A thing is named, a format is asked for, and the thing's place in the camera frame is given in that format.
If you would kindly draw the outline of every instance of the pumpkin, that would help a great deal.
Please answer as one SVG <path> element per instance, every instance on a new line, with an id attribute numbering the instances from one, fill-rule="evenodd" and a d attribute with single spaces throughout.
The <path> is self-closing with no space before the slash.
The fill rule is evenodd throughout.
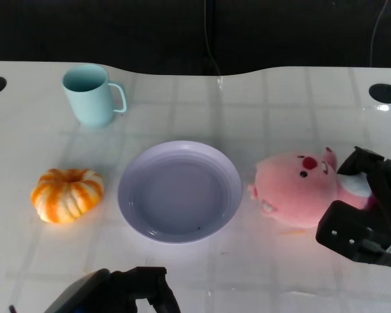
<path id="1" fill-rule="evenodd" d="M 95 171 L 53 168 L 39 179 L 31 200 L 42 220 L 71 223 L 95 207 L 103 193 L 103 178 Z"/>

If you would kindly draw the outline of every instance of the black cable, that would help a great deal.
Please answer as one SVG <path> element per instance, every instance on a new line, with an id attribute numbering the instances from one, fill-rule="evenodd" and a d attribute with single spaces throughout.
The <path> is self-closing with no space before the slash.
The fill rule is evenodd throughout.
<path id="1" fill-rule="evenodd" d="M 388 0 L 385 0 L 384 6 L 381 9 L 381 11 L 379 12 L 377 21 L 375 22 L 375 26 L 373 27 L 372 38 L 371 38 L 371 48 L 369 49 L 369 67 L 372 67 L 373 41 L 375 40 L 375 35 L 377 33 L 378 24 L 379 24 L 379 21 L 381 19 L 381 16 L 384 14 L 384 11 L 385 11 L 385 8 L 386 8 L 387 4 L 388 4 Z"/>
<path id="2" fill-rule="evenodd" d="M 207 1 L 208 0 L 204 0 L 204 39 L 206 41 L 207 53 L 209 54 L 210 60 L 213 62 L 214 68 L 216 69 L 216 75 L 221 76 L 220 68 L 210 51 L 209 38 L 207 36 Z"/>

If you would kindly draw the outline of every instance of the pink plush toy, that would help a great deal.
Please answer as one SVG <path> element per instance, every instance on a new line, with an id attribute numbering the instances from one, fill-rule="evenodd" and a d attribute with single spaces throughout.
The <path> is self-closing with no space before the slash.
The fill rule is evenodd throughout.
<path id="1" fill-rule="evenodd" d="M 252 198 L 262 212 L 284 224 L 316 226 L 334 200 L 363 209 L 371 196 L 366 174 L 346 176 L 336 173 L 336 155 L 287 153 L 272 156 L 257 165 Z"/>

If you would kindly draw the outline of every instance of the table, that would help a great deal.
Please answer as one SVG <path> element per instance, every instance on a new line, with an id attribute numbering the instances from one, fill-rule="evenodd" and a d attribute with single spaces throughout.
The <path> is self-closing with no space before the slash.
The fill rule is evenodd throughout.
<path id="1" fill-rule="evenodd" d="M 169 140 L 219 148 L 244 184 L 258 160 L 282 151 L 329 146 L 342 163 L 359 145 L 391 158 L 391 105 L 368 94 L 374 83 L 391 83 L 391 69 L 283 67 L 217 78 L 106 67 L 124 83 L 129 108 L 93 130 L 75 120 L 61 88 L 73 66 L 0 62 L 8 82 L 0 93 L 0 312 L 9 304 L 43 312 L 97 269 L 159 265 L 183 313 L 391 313 L 391 268 L 346 260 L 318 245 L 314 231 L 286 235 L 247 192 L 222 231 L 189 245 L 143 238 L 116 200 L 126 165 Z M 29 195 L 52 167 L 99 171 L 104 201 L 71 225 L 39 220 Z M 153 312 L 146 301 L 138 307 Z"/>

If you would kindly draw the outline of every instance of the plate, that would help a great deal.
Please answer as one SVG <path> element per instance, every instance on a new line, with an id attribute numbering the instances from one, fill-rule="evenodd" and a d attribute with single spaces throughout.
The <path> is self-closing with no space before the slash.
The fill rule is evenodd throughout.
<path id="1" fill-rule="evenodd" d="M 235 166 L 219 150 L 198 142 L 165 142 L 128 165 L 118 201 L 127 223 L 142 235 L 189 243 L 232 219 L 242 189 Z"/>

